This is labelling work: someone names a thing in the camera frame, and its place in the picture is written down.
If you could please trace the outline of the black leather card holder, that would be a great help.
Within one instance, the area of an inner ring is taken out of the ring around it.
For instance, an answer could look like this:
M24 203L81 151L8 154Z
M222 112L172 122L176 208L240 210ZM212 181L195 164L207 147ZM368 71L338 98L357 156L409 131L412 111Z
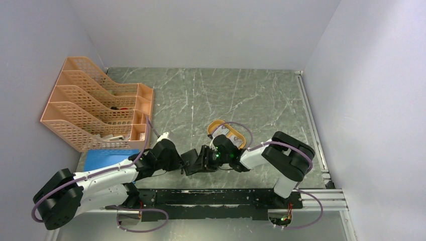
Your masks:
M196 149L192 149L181 155L183 161L183 170L186 176L198 173L196 161L199 154L200 152L198 153Z

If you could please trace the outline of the orange oval tray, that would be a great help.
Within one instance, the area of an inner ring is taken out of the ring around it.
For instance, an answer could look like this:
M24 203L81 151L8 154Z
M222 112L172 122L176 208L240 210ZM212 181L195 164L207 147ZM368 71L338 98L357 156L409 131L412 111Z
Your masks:
M239 149L242 149L245 144L246 144L246 138L240 133L238 132L235 128L231 127L230 124L225 124L225 121L222 119L216 119L214 121L212 121L209 126L207 127L207 135L211 138L214 139L215 137L213 137L211 134L212 132L217 128L220 127L222 125L226 125L228 127L228 129L230 130L230 132L228 133L228 135L226 136L229 139L229 136L231 135L235 135L238 138L240 138L241 140L243 140L243 144L240 146Z

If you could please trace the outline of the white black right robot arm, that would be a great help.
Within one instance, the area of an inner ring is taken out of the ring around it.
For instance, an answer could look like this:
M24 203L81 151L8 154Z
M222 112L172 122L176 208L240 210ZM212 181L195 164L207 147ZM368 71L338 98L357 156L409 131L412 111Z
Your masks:
M275 207L283 208L290 202L293 189L313 168L314 157L313 148L281 131L266 142L242 149L225 135L218 135L212 139L211 145L203 145L194 159L186 162L185 173L189 176L215 172L224 164L234 171L248 172L257 166L270 164L280 173L273 187L271 202Z

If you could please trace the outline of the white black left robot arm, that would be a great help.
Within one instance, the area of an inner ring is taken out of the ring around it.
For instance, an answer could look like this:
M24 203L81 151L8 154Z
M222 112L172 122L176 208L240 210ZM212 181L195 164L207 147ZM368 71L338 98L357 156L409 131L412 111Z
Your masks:
M158 170L169 172L183 166L174 143L162 139L153 148L107 167L77 173L67 168L59 170L34 196L32 218L47 230L54 230L91 210L109 206L142 208L135 182L152 177Z

